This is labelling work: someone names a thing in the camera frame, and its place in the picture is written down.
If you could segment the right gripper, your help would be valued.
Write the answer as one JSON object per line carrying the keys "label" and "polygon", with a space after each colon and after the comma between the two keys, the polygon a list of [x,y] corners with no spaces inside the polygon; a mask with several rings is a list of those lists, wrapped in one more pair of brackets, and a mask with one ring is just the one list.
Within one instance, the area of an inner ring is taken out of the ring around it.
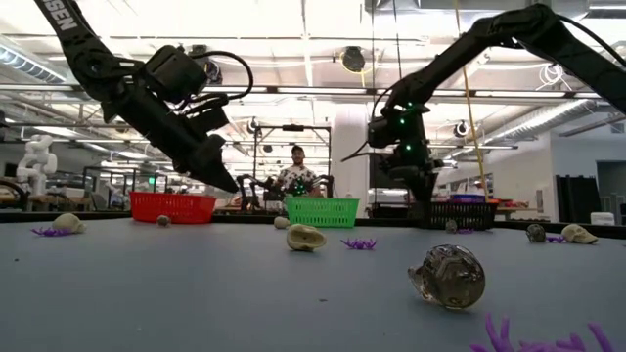
{"label": "right gripper", "polygon": [[437,173],[437,160],[415,148],[398,146],[390,157],[390,178],[415,191],[416,202],[431,202]]}

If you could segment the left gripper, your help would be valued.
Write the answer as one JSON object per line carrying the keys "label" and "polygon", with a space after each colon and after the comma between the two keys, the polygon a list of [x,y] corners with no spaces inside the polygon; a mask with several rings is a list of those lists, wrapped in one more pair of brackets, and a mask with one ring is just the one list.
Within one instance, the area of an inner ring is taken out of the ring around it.
{"label": "left gripper", "polygon": [[229,193],[239,187],[226,169],[221,148],[225,139],[208,133],[226,124],[223,114],[185,117],[169,114],[164,120],[157,147],[173,162],[176,171]]}

